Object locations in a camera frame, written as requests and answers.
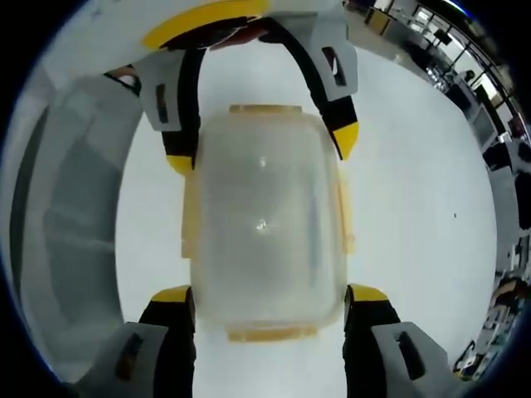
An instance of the translucent plastic container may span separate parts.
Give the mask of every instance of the translucent plastic container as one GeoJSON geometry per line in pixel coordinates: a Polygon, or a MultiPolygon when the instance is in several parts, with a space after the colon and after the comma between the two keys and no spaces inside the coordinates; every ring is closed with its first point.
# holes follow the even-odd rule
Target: translucent plastic container
{"type": "Polygon", "coordinates": [[[198,317],[301,336],[335,319],[346,287],[337,161],[322,120],[298,107],[233,106],[203,123],[187,181],[198,317]]]}

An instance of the white table surface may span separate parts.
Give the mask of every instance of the white table surface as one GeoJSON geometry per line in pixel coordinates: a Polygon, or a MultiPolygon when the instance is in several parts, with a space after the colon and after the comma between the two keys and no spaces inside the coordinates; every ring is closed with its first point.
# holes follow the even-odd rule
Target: white table surface
{"type": "MultiPolygon", "coordinates": [[[[353,97],[360,136],[342,169],[350,181],[356,252],[349,281],[385,291],[402,320],[442,345],[452,363],[485,320],[496,257],[489,178],[464,115],[408,70],[358,50],[353,97]]],[[[252,42],[207,54],[200,109],[298,104],[317,114],[304,79],[278,45],[252,42]]],[[[180,256],[183,179],[143,118],[121,187],[116,251],[126,320],[160,289],[189,282],[180,256]]],[[[343,320],[319,337],[239,345],[222,332],[196,335],[195,396],[346,396],[343,320]]]]}

